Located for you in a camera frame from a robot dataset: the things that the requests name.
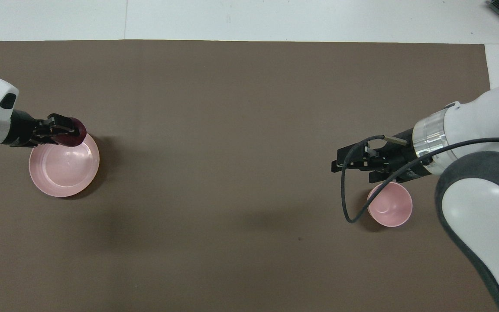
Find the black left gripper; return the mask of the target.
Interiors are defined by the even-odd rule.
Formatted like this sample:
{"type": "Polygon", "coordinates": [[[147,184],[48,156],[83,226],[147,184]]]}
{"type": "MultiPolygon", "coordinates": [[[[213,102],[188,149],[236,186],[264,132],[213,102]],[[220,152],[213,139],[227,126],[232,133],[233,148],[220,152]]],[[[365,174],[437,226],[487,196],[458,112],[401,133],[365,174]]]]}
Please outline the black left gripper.
{"type": "Polygon", "coordinates": [[[33,148],[40,145],[59,145],[57,132],[76,130],[72,118],[50,114],[46,119],[35,119],[27,112],[14,110],[10,119],[10,146],[33,148]]]}

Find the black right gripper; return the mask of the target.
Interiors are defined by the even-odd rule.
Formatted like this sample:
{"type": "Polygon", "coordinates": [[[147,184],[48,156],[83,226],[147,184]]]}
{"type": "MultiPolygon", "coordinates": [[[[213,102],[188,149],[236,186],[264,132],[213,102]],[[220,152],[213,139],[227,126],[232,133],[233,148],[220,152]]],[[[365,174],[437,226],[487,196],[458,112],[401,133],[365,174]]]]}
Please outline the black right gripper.
{"type": "MultiPolygon", "coordinates": [[[[398,169],[416,160],[417,155],[413,147],[412,136],[413,129],[410,128],[394,135],[396,138],[408,141],[407,146],[386,143],[383,147],[377,149],[370,146],[371,140],[363,140],[338,149],[337,160],[360,160],[350,161],[344,168],[346,170],[357,169],[370,172],[370,183],[383,182],[398,169]]],[[[419,163],[396,176],[395,180],[414,180],[429,175],[431,175],[431,172],[419,163]]]]}

